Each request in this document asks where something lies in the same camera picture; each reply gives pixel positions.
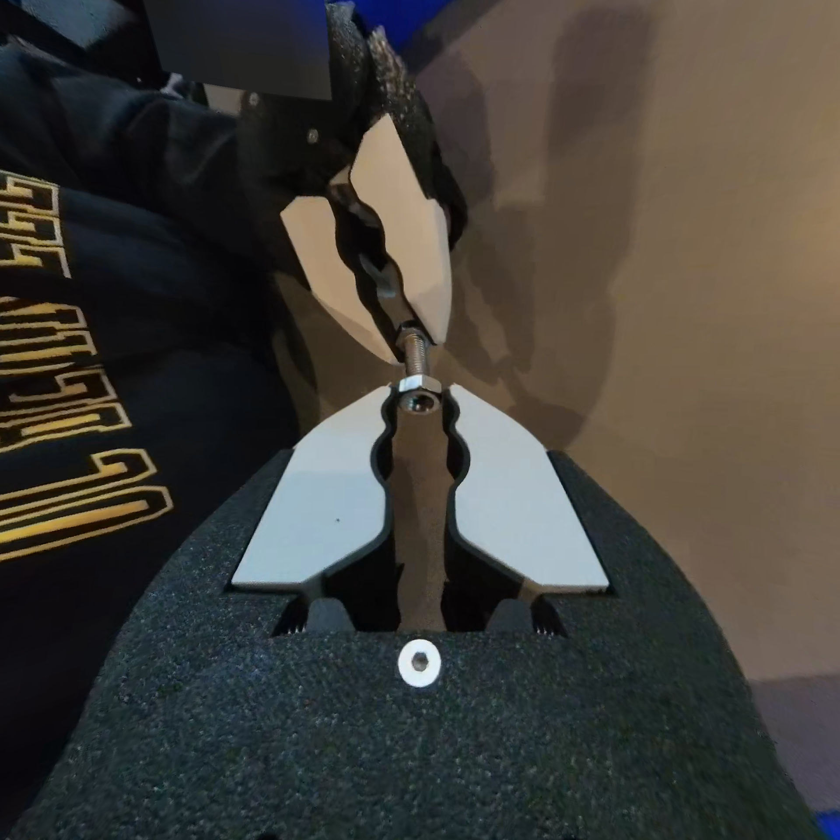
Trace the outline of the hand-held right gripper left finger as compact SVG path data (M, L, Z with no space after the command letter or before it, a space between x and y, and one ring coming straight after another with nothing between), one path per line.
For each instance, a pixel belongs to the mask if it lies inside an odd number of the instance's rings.
M392 435L394 396L390 385L374 389L294 447L233 589L324 597L329 577L381 542L391 512L375 455Z

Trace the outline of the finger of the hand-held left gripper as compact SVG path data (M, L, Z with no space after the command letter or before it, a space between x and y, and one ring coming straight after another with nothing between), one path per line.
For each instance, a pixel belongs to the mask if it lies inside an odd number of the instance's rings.
M350 184L381 224L403 298L432 342L445 344L453 301L445 212L437 200L426 197L391 115L383 115L364 133Z
M337 220L329 200L296 197L280 218L314 298L357 343L397 366L391 345L362 302L355 274L340 255Z

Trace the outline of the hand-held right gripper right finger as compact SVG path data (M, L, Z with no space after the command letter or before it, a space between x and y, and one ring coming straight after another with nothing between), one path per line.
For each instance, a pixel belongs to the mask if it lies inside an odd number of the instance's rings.
M462 385L445 394L448 527L459 549L534 594L610 582L546 447Z

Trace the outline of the blue plastic bin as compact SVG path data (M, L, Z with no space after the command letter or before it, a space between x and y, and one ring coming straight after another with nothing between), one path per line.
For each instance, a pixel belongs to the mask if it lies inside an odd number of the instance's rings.
M381 26L390 43L409 54L420 55L439 39L435 22L454 1L392 1L381 6Z

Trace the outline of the steel hex bolt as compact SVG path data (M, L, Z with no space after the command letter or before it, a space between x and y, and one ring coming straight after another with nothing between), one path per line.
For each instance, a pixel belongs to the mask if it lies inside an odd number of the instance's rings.
M395 389L400 409L414 416L435 413L442 405L444 386L432 376L429 361L430 340L418 335L408 335L396 343L403 353L404 375Z

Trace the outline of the person's left forearm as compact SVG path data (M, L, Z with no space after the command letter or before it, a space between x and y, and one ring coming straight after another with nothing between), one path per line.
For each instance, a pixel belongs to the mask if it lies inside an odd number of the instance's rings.
M276 270L291 247L245 178L235 118L8 45L2 169L141 207Z

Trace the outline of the person's navy printed sweatshirt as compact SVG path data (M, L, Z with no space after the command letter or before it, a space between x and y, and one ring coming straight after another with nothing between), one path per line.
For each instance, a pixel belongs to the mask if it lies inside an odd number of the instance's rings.
M2 838L131 609L297 432L231 163L2 162Z

